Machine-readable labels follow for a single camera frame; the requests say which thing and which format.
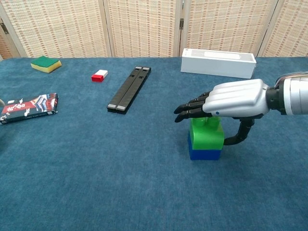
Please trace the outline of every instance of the blue toy block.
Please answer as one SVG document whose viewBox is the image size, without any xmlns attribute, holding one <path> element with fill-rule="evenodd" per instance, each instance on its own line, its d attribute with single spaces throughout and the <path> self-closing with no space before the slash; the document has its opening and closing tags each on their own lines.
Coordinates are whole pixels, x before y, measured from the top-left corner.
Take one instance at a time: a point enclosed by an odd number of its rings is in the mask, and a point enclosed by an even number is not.
<svg viewBox="0 0 308 231">
<path fill-rule="evenodd" d="M 188 147 L 191 160 L 219 160 L 221 150 L 194 150 L 192 149 L 192 140 L 188 132 Z"/>
</svg>

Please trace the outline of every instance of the screen hinge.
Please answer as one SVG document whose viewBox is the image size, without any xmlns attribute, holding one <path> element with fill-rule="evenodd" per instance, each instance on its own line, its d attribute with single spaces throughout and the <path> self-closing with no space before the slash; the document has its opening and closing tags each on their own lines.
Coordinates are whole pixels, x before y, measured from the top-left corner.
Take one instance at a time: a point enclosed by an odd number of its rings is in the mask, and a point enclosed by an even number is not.
<svg viewBox="0 0 308 231">
<path fill-rule="evenodd" d="M 183 30 L 183 27 L 184 27 L 184 19 L 181 18 L 180 19 L 180 30 Z"/>
<path fill-rule="evenodd" d="M 5 24 L 4 24 L 4 23 L 0 23 L 0 25 L 1 25 L 1 27 L 2 27 L 2 29 L 3 29 L 3 31 L 4 31 L 4 33 L 5 33 L 5 34 L 8 34 L 9 32 L 8 32 L 8 29 L 6 28 Z"/>
</svg>

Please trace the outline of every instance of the woven screen panel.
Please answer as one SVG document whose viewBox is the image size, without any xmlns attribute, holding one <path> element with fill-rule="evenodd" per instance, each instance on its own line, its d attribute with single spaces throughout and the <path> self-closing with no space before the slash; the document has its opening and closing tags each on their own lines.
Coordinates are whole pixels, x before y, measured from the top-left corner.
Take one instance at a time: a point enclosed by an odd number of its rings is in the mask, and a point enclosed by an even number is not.
<svg viewBox="0 0 308 231">
<path fill-rule="evenodd" d="M 262 56 L 308 56 L 307 0 L 284 2 Z"/>
<path fill-rule="evenodd" d="M 29 57 L 107 57 L 98 0 L 1 0 Z"/>
<path fill-rule="evenodd" d="M 175 0 L 108 0 L 116 57 L 170 57 Z"/>
<path fill-rule="evenodd" d="M 13 58 L 13 54 L 10 52 L 10 47 L 2 35 L 0 35 L 0 54 L 3 59 Z"/>
<path fill-rule="evenodd" d="M 187 48 L 256 54 L 274 0 L 192 0 Z"/>
</svg>

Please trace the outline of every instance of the robotic hand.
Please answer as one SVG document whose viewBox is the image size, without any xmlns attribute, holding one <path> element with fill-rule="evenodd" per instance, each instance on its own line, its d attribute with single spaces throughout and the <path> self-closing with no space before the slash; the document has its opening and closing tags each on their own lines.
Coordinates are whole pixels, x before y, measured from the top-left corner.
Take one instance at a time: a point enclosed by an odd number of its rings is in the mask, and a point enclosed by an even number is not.
<svg viewBox="0 0 308 231">
<path fill-rule="evenodd" d="M 241 124 L 238 133 L 226 138 L 224 145 L 233 145 L 246 139 L 254 120 L 272 110 L 281 115 L 308 114 L 308 72 L 290 73 L 277 79 L 269 87 L 261 79 L 223 83 L 212 91 L 180 105 L 175 122 L 187 118 L 232 117 Z"/>
</svg>

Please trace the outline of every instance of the white cardboard box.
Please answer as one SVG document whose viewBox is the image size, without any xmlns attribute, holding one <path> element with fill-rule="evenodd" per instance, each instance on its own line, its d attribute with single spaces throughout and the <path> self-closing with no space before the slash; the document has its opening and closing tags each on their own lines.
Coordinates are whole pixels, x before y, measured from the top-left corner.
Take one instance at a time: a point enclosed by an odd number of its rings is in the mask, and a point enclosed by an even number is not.
<svg viewBox="0 0 308 231">
<path fill-rule="evenodd" d="M 251 53 L 185 48 L 182 54 L 181 72 L 251 78 L 256 64 L 255 57 Z"/>
</svg>

